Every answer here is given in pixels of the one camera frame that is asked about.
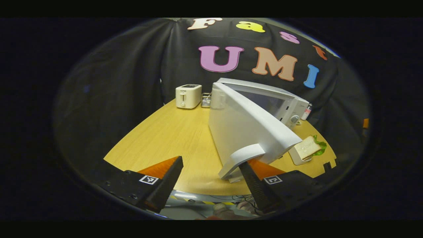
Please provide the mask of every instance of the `bread slice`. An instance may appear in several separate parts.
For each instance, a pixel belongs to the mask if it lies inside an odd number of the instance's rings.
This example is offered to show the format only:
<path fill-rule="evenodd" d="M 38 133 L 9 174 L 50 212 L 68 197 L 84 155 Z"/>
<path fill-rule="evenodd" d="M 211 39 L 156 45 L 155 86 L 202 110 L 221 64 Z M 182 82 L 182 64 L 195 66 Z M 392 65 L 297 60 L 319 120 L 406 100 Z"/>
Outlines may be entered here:
<path fill-rule="evenodd" d="M 300 165 L 311 160 L 312 154 L 321 150 L 312 136 L 308 136 L 302 142 L 294 145 L 288 152 L 295 165 Z"/>

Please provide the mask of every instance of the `small bottle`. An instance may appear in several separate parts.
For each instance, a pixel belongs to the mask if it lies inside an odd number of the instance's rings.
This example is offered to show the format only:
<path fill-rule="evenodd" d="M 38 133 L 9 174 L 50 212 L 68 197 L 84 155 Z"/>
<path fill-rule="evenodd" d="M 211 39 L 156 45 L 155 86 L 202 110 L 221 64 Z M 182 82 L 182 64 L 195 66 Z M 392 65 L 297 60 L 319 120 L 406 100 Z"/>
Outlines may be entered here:
<path fill-rule="evenodd" d="M 304 112 L 304 114 L 302 115 L 302 117 L 301 117 L 301 120 L 303 120 L 303 121 L 305 121 L 305 120 L 307 120 L 307 117 L 308 117 L 308 115 L 310 114 L 310 112 L 311 112 L 311 107 L 312 107 L 313 105 L 310 103 L 310 104 L 308 104 L 308 107 L 307 107 L 307 109 L 305 110 L 305 112 Z"/>

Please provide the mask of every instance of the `wooden table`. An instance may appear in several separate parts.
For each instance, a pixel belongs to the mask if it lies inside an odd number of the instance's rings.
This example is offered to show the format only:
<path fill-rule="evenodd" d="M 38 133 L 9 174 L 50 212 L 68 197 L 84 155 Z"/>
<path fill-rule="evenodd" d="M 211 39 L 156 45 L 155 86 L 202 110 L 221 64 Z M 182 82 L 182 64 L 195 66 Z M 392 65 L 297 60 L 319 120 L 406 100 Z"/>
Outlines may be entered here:
<path fill-rule="evenodd" d="M 200 105 L 194 109 L 177 108 L 173 100 L 130 131 L 104 159 L 121 170 L 139 171 L 180 155 L 184 168 L 175 190 L 218 196 L 251 194 L 245 180 L 229 183 L 219 178 L 222 163 L 209 130 L 209 111 Z M 324 163 L 336 166 L 332 148 L 312 125 L 302 121 L 293 131 L 301 139 L 317 135 L 318 141 L 328 145 L 325 153 L 296 166 L 287 152 L 270 165 L 286 172 L 300 170 L 310 177 L 323 174 Z"/>

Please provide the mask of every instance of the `yellow letter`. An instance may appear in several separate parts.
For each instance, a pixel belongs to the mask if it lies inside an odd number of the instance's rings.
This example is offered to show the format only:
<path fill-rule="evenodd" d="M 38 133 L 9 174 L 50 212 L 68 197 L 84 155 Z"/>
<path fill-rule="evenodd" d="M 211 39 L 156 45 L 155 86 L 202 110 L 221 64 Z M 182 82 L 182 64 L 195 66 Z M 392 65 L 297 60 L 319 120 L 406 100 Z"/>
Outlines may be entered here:
<path fill-rule="evenodd" d="M 205 25 L 206 23 L 207 25 L 213 25 L 216 21 L 221 20 L 223 19 L 220 17 L 194 19 L 194 24 L 188 27 L 188 30 L 204 29 L 207 28 L 207 26 Z"/>
<path fill-rule="evenodd" d="M 263 26 L 260 24 L 254 23 L 254 22 L 239 22 L 240 24 L 237 24 L 236 27 L 244 30 L 253 30 L 256 32 L 265 32 L 263 30 Z"/>
<path fill-rule="evenodd" d="M 258 60 L 257 60 L 257 67 L 253 69 L 253 73 L 259 75 L 266 75 L 266 65 L 270 70 L 270 74 L 275 76 L 279 70 L 282 70 L 280 74 L 278 74 L 279 78 L 293 81 L 294 77 L 294 66 L 297 62 L 297 58 L 292 57 L 290 55 L 284 55 L 278 61 L 276 56 L 273 52 L 267 48 L 263 47 L 256 47 L 255 50 L 258 51 Z"/>

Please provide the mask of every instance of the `white microwave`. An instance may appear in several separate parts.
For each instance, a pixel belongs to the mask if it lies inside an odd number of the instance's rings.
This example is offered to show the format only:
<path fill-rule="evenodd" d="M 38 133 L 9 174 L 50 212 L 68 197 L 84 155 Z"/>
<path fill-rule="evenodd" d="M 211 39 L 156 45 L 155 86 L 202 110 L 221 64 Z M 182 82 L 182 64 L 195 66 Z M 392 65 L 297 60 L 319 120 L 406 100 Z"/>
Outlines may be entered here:
<path fill-rule="evenodd" d="M 217 82 L 225 84 L 250 99 L 289 129 L 297 124 L 309 105 L 307 100 L 273 86 L 223 77 Z"/>

